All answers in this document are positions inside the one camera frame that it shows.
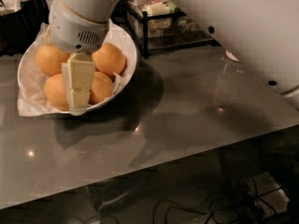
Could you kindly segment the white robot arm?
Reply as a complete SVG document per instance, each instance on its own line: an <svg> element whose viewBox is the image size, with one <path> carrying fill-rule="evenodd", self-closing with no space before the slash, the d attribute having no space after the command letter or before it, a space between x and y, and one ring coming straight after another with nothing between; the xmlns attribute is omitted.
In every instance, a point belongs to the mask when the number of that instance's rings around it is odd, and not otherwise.
<svg viewBox="0 0 299 224"><path fill-rule="evenodd" d="M299 107L299 0L171 1L287 103ZM96 51L118 2L53 0L52 39L70 53Z"/></svg>

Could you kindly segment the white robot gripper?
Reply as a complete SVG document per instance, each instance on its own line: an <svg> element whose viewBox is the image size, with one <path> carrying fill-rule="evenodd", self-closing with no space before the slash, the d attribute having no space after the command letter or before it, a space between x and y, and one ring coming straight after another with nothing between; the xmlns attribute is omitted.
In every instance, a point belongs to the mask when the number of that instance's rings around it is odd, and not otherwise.
<svg viewBox="0 0 299 224"><path fill-rule="evenodd" d="M53 0L51 38L61 50L72 53L67 62L62 63L62 75L66 101L74 116L84 114L89 106L95 73L90 53L102 46L108 28L108 19L98 0Z"/></svg>

